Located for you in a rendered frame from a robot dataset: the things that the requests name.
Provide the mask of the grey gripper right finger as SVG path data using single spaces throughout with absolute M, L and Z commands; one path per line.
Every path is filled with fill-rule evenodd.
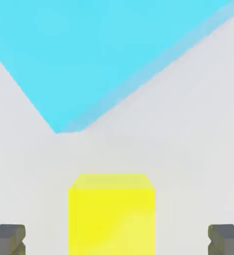
M 234 225 L 209 225 L 208 255 L 234 255 Z

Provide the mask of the large cyan box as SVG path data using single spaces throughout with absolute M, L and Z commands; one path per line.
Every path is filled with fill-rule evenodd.
M 234 15 L 234 0 L 0 0 L 0 63 L 80 131 Z

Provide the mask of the small yellow cube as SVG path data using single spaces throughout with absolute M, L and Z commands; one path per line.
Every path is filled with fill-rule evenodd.
M 149 178 L 79 174 L 68 189 L 68 255 L 155 255 Z

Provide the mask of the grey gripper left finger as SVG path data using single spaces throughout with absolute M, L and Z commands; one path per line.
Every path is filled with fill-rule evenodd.
M 0 224 L 0 255 L 26 255 L 25 226 Z

